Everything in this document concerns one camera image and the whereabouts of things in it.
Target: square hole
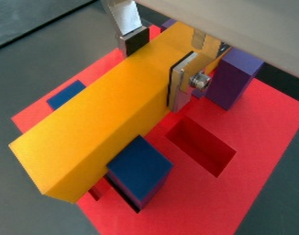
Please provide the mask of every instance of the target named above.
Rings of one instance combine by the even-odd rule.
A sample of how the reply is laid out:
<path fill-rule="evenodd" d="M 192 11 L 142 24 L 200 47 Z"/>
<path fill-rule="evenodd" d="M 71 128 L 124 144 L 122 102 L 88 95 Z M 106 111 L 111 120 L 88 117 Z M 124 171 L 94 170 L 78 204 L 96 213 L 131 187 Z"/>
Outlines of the square hole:
<path fill-rule="evenodd" d="M 236 151 L 188 117 L 179 121 L 167 138 L 219 177 Z"/>

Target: red mat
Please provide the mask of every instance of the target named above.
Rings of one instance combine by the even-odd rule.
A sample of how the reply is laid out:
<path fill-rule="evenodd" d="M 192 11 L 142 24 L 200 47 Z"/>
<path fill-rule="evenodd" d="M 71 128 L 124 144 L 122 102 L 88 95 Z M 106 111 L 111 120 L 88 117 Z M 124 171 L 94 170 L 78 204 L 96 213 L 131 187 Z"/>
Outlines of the red mat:
<path fill-rule="evenodd" d="M 103 65 L 96 62 L 67 84 L 75 79 L 96 79 L 95 71 L 108 71 L 119 61 L 106 58 Z M 23 131 L 36 123 L 31 114 L 37 112 L 44 118 L 50 113 L 44 111 L 46 97 L 13 118 Z M 224 162 L 226 168 L 220 160 L 215 162 L 220 166 L 218 177 L 188 156 L 190 151 L 184 153 L 166 137 L 184 117 L 194 123 L 192 127 L 188 125 L 188 136 L 196 139 L 192 147 L 200 144 L 208 151 L 215 148 L 203 145 L 208 136 L 199 138 L 196 125 L 236 151 L 231 161 Z M 299 102 L 258 80 L 230 111 L 206 98 L 194 98 L 146 136 L 174 163 L 167 183 L 146 209 L 136 214 L 114 189 L 99 201 L 86 194 L 79 207 L 102 234 L 234 234 L 298 128 Z"/>

